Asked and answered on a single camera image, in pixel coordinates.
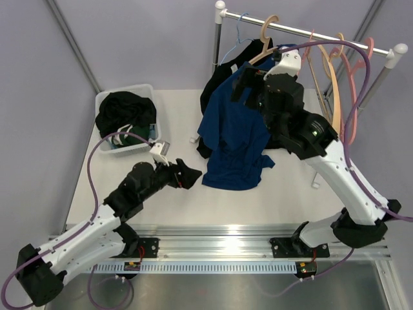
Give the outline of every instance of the navy blue shirt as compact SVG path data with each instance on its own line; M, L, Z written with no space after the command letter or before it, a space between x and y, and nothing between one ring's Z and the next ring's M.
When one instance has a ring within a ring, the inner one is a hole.
M245 64L211 95L198 133L212 149L208 172L202 184L218 189L243 191L261 181L261 171L275 164L262 152L270 139L263 117L244 106L251 89L244 90L238 102L231 102L233 84ZM268 58L258 68L269 70L274 61Z

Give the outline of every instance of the metal clothing rack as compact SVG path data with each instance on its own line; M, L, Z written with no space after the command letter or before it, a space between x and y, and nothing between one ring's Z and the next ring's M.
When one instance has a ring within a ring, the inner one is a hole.
M262 26L264 25L264 20L258 19L255 17L250 17L250 16L242 16L241 14L238 13L233 13L229 12L227 8L225 8L225 2L224 1L217 1L215 3L215 38L214 38L214 54L212 58L212 72L216 69L218 66L218 56L219 56L219 44L221 41L221 29L222 29L222 23L224 18L231 18L231 19L236 19L240 20L249 24L253 25L259 25ZM270 29L274 30L279 30L282 32L286 32L288 34L295 34L297 36L301 37L307 37L309 38L312 35L312 39L316 41L321 41L321 40L335 40L339 41L338 38L336 37L330 37L330 36L325 36L323 34L317 34L313 33L308 30L303 30L299 28L293 28L290 26L285 26L285 25L280 25L276 23L270 23L268 26ZM359 42L353 42L353 41L348 41L351 42L358 47L362 48L363 50L367 50L368 46L364 45L363 43ZM363 109L367 106L367 103L371 100L372 96L376 93L376 90L380 87L382 82L385 80L385 78L388 76L390 71L397 65L399 60L401 59L401 56L406 54L407 52L407 45L404 43L397 44L394 48L390 48L389 50L382 50L380 48L373 48L373 54L383 56L387 59L383 69L381 69L381 72L377 76L377 78L374 80L373 84L370 86L370 88L367 90L367 93L365 94L363 100L361 101L361 104L358 109L358 114L360 114Z

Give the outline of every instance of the white wall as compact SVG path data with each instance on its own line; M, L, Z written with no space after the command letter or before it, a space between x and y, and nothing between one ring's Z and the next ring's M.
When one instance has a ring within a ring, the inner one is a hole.
M402 204L402 215L413 216L413 20L411 0L386 1L367 36L377 46L393 47L406 43L410 50L389 74L366 110L359 118L356 140L351 156L356 165L387 198ZM379 56L372 58L372 77L385 63ZM358 74L358 87L361 77ZM350 102L346 79L340 85L343 104ZM413 308L413 223L396 221L388 224L388 240L398 275Z
M63 229L91 131L94 92L42 0L2 0L0 42L3 284L20 248ZM7 297L22 306L22 291L13 280Z
M372 0L227 0L233 12L352 39ZM104 89L150 83L158 89L203 88L211 74L215 0L57 0L91 70ZM259 37L259 27L241 24L242 37ZM307 39L272 30L274 41ZM236 21L223 26L221 57L235 43ZM322 81L323 70L317 65ZM313 82L308 66L300 75Z

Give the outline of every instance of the black bracket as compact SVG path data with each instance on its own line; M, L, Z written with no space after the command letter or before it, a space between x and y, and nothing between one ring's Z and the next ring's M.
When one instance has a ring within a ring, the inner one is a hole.
M159 238L139 238L139 243L137 244L136 251L129 257L131 258L140 258L139 248L143 247L145 258L157 258L157 252L159 250Z
M299 254L293 246L291 237L271 238L270 243L274 258L313 258L314 256L314 249ZM321 244L315 250L318 258L330 257L327 244Z

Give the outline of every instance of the white table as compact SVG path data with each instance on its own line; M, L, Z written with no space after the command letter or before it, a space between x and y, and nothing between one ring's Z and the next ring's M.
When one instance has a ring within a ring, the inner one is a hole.
M203 172L207 160L189 142L201 121L201 90L157 90L163 139L171 143L168 159L182 158ZM305 108L321 113L315 90L305 91ZM86 176L86 160L99 141L97 131L90 139L88 152L77 183L67 224L77 224L93 210L92 191ZM315 171L285 150L266 150L276 163L265 168L261 183L249 191L224 191L201 184L201 178L189 190L165 187L144 203L144 209L128 221L143 225L268 225L315 221L331 216L343 208L339 198L323 182L311 187ZM92 159L92 178L100 202L112 192L139 161L153 162L148 153L124 157L101 154Z

